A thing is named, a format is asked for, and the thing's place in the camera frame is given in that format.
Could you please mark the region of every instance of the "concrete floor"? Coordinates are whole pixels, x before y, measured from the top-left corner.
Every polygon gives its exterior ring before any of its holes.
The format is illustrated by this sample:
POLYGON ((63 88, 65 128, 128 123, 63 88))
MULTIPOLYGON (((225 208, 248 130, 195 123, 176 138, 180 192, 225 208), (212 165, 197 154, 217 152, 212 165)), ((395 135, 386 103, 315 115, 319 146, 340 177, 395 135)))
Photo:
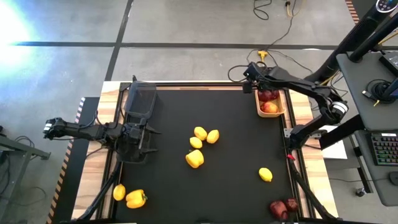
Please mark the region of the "concrete floor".
MULTIPOLYGON (((44 223, 50 208, 66 142, 43 139, 46 119, 60 116, 72 121, 84 96, 99 96, 112 47, 6 47, 4 42, 115 42, 127 0, 1 1, 0 124, 10 138, 30 137, 37 148, 52 152, 48 161, 33 160, 21 190, 45 189, 48 197, 31 207, 11 206, 5 220, 44 223)), ((265 10, 268 21, 252 13, 252 1, 241 0, 135 0, 123 42, 270 44, 288 28, 284 1, 274 0, 265 10)), ((278 44, 336 45, 354 26, 344 0, 307 0, 295 17, 290 34, 278 44)), ((315 71, 329 50, 280 50, 315 71)), ((226 72, 245 64, 246 49, 122 48, 112 80, 226 80, 226 72)), ((278 53, 278 65, 297 77, 309 71, 278 53)), ((255 54, 251 60, 258 60, 255 54)), ((266 63, 273 65, 270 57, 266 63)), ((239 78, 241 71, 233 72, 239 78)), ((344 79, 336 87, 347 89, 344 79)), ((350 95, 345 97, 355 110, 350 95)), ((330 171, 330 177, 357 180, 352 170, 330 171)), ((398 208, 381 205, 377 194, 357 198, 356 184, 331 181, 337 209, 347 220, 393 223, 398 208)), ((41 197, 31 191, 15 200, 41 197)))

